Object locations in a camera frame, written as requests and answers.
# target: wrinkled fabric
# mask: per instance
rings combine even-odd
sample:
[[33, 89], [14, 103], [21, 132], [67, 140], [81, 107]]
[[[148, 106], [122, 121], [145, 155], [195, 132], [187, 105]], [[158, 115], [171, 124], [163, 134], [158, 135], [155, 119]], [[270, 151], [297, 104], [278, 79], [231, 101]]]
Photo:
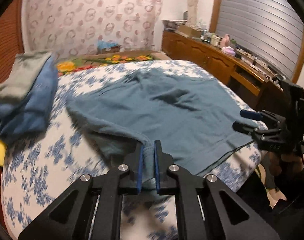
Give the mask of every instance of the wrinkled fabric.
[[145, 147], [146, 188], [155, 188], [155, 140], [161, 140], [163, 152], [176, 164], [203, 176], [213, 163], [251, 141], [233, 131], [234, 121], [255, 126], [240, 117], [239, 106], [216, 79], [166, 75], [156, 69], [138, 70], [102, 89], [69, 98], [67, 109], [114, 165], [140, 141]]
[[44, 63], [51, 55], [52, 53], [46, 50], [17, 54], [10, 76], [0, 84], [0, 103], [20, 103], [31, 90]]
[[0, 103], [0, 139], [5, 143], [47, 129], [58, 85], [53, 61], [50, 57], [45, 62], [30, 92], [19, 104]]

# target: triangular cutout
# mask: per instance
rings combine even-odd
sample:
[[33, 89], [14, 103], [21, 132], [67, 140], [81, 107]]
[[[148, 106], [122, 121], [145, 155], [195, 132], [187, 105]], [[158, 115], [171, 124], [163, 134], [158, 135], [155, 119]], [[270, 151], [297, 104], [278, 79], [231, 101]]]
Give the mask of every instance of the triangular cutout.
[[232, 225], [249, 219], [249, 215], [225, 191], [220, 191], [220, 197]]
[[74, 190], [68, 195], [50, 214], [50, 218], [61, 224], [65, 224], [68, 221], [68, 217], [76, 200], [79, 192]]

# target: yellow flower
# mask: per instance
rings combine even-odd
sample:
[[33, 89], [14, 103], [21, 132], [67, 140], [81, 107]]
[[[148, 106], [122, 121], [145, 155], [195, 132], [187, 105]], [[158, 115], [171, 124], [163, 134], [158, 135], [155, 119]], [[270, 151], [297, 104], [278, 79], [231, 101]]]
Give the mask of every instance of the yellow flower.
[[72, 61], [62, 62], [62, 63], [58, 64], [56, 67], [61, 72], [72, 71], [75, 69], [74, 63]]

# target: bed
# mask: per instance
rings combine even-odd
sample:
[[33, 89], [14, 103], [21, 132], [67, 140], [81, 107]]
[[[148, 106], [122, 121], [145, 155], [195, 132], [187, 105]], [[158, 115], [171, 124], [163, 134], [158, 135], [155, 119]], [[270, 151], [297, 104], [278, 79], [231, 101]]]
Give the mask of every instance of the bed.
[[[1, 201], [5, 224], [13, 239], [17, 239], [23, 228], [79, 176], [84, 173], [99, 176], [108, 171], [96, 151], [97, 146], [89, 143], [68, 117], [67, 98], [96, 90], [138, 68], [158, 68], [172, 75], [214, 78], [194, 63], [180, 60], [108, 65], [61, 76], [47, 132], [16, 142], [6, 154]], [[250, 110], [233, 91], [222, 83], [220, 85], [240, 109]], [[236, 192], [264, 154], [251, 143], [233, 153], [212, 173]], [[154, 202], [132, 201], [124, 197], [121, 222], [122, 240], [172, 239], [177, 233], [174, 197]]]

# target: dark blue fabric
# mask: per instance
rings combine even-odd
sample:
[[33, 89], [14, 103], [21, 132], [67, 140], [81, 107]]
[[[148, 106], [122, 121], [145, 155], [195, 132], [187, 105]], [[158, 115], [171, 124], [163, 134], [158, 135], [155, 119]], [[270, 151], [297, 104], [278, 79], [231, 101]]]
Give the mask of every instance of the dark blue fabric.
[[144, 182], [154, 177], [154, 140], [161, 140], [176, 164], [204, 175], [226, 153], [251, 141], [233, 131], [234, 121], [255, 126], [240, 116], [239, 106], [216, 79], [166, 75], [156, 69], [135, 71], [70, 98], [67, 109], [112, 161], [142, 142]]
[[9, 144], [22, 135], [47, 129], [58, 86], [58, 71], [50, 57], [27, 96], [17, 105], [0, 104], [0, 139]]

